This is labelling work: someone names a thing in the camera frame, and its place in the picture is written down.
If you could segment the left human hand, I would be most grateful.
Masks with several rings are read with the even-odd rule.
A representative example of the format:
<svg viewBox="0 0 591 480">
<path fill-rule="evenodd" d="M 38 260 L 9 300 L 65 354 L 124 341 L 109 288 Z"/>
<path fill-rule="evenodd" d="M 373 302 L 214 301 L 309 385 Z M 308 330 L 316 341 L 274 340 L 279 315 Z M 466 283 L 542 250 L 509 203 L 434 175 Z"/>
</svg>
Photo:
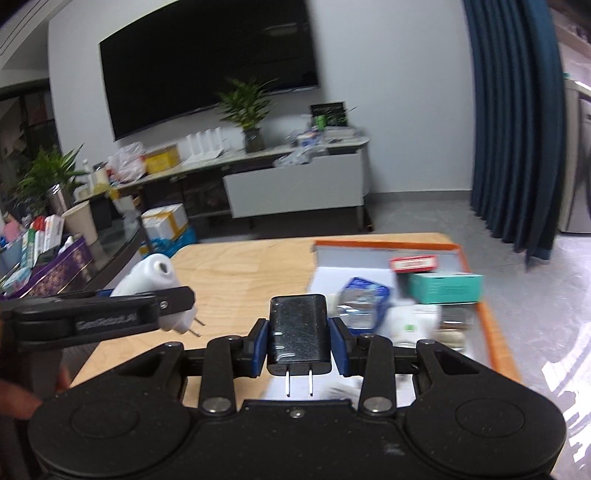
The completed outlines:
<svg viewBox="0 0 591 480">
<path fill-rule="evenodd" d="M 29 390 L 7 382 L 1 381 L 0 386 L 0 414 L 17 420 L 29 420 L 42 404 Z"/>
</svg>

